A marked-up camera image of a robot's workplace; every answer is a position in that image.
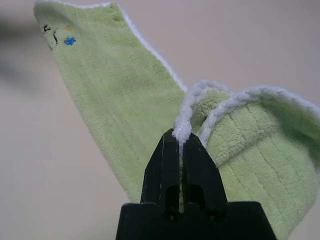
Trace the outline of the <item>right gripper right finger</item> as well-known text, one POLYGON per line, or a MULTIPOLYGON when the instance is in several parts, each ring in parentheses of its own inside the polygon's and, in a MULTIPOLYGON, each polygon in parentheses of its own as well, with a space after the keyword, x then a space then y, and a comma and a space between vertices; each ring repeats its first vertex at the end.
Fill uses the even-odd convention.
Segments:
POLYGON ((182 192, 183 205, 196 204, 202 212, 220 214, 227 204, 219 169, 193 133, 182 150, 182 192))

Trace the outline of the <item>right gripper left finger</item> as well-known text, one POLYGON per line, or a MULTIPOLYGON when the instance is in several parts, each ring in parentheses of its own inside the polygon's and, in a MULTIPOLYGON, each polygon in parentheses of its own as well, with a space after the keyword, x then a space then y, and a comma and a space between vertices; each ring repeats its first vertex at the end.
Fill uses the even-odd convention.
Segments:
POLYGON ((168 221, 179 217, 180 155, 173 129, 160 138, 144 171, 140 203, 153 203, 168 221))

